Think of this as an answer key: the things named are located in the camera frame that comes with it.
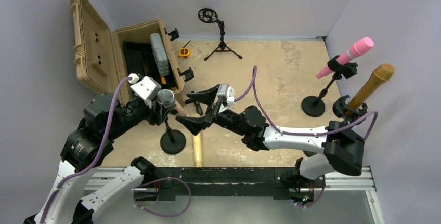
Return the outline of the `glitter microphone with grey head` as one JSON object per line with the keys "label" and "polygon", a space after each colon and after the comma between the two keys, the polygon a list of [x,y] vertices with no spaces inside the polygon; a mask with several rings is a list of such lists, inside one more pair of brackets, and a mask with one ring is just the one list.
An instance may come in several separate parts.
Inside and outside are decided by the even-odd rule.
{"label": "glitter microphone with grey head", "polygon": [[169,89],[161,89],[157,93],[156,102],[163,104],[174,102],[176,104],[175,111],[171,112],[170,114],[178,116],[189,116],[183,106],[175,99],[174,93]]}

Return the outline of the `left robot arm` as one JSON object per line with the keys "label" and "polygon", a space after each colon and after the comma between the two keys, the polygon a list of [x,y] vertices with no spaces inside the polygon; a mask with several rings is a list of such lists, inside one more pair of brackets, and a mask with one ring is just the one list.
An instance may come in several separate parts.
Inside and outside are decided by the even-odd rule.
{"label": "left robot arm", "polygon": [[138,157],[111,182],[89,195],[83,194],[118,137],[142,121],[162,124],[175,107],[174,94],[165,89],[158,93],[153,108],[139,97],[121,105],[115,94],[97,96],[85,108],[78,128],[67,137],[57,177],[44,206],[25,223],[93,223],[130,189],[151,186],[155,166]]}

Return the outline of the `black tripod mic stand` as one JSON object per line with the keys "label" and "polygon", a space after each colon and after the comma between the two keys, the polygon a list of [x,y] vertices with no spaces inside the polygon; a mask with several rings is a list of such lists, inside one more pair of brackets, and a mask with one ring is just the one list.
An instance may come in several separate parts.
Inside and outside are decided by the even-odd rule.
{"label": "black tripod mic stand", "polygon": [[234,50],[229,48],[228,45],[226,44],[226,42],[224,40],[224,36],[226,34],[226,32],[225,32],[225,23],[224,23],[224,21],[219,19],[218,14],[217,14],[216,11],[214,11],[213,9],[210,9],[210,8],[202,8],[202,9],[200,9],[198,11],[198,19],[201,22],[207,23],[207,24],[216,23],[218,25],[218,27],[219,27],[219,33],[220,33],[220,38],[219,38],[218,46],[208,56],[206,56],[204,58],[204,61],[208,61],[208,59],[215,52],[221,52],[221,53],[231,52],[231,53],[235,54],[239,59],[243,58],[241,55],[239,55]]}

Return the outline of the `cream beige microphone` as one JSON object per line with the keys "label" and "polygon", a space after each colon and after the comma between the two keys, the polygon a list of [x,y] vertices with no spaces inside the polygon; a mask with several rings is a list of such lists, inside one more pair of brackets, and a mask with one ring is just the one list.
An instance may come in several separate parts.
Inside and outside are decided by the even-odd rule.
{"label": "cream beige microphone", "polygon": [[202,131],[193,136],[193,153],[195,167],[202,167]]}

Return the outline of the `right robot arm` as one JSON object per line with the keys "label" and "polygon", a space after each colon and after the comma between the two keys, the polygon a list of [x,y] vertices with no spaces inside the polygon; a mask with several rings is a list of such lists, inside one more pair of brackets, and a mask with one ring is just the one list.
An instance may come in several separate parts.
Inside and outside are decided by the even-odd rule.
{"label": "right robot arm", "polygon": [[197,135],[216,124],[241,136],[242,143],[252,151],[292,149],[312,152],[313,156],[296,161],[288,179],[298,186],[331,172],[348,176],[362,173],[365,140],[349,125],[330,121],[328,126],[289,128],[272,126],[263,111],[255,105],[241,113],[234,112],[233,88],[218,84],[208,90],[189,93],[188,97],[207,105],[204,116],[177,116],[176,120]]}

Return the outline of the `black round-base mic stand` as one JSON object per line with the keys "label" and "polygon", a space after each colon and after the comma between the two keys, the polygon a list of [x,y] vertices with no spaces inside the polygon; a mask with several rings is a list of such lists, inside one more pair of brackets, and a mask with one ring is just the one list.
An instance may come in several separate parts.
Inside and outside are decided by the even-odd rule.
{"label": "black round-base mic stand", "polygon": [[164,124],[166,126],[166,132],[160,139],[161,149],[169,155],[181,153],[187,143],[185,135],[181,131],[170,127],[168,117],[164,119]]}

